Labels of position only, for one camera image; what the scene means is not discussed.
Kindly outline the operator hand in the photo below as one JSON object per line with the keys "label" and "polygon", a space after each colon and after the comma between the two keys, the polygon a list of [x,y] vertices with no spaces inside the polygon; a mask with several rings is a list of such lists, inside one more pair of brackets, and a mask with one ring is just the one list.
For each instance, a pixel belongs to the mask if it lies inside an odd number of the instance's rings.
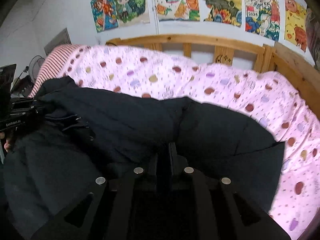
{"label": "operator hand", "polygon": [[6,152],[9,152],[11,148],[11,140],[7,139],[6,143],[4,144],[4,149],[6,150]]}

